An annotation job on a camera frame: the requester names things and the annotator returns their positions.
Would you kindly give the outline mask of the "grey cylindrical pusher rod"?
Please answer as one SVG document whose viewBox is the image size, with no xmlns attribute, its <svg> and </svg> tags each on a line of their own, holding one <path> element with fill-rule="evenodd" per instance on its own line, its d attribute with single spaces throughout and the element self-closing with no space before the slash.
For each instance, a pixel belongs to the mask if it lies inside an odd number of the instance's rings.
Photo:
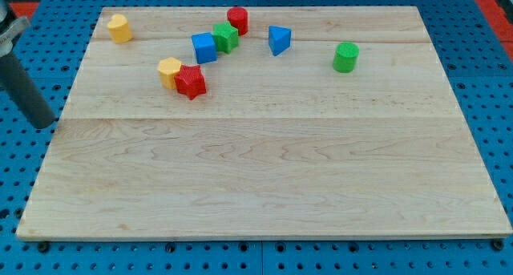
<svg viewBox="0 0 513 275">
<path fill-rule="evenodd" d="M 1 86 L 37 129 L 50 126 L 55 114 L 13 52 L 1 57 Z"/>
</svg>

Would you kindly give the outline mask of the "silver rod mount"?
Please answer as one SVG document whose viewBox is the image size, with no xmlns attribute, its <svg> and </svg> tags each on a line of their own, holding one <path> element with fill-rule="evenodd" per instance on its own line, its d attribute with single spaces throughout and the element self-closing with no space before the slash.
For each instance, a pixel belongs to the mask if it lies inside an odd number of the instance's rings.
<svg viewBox="0 0 513 275">
<path fill-rule="evenodd" d="M 12 7 L 1 0 L 1 56 L 8 55 L 17 40 L 17 37 L 30 28 L 27 16 L 17 17 Z"/>
</svg>

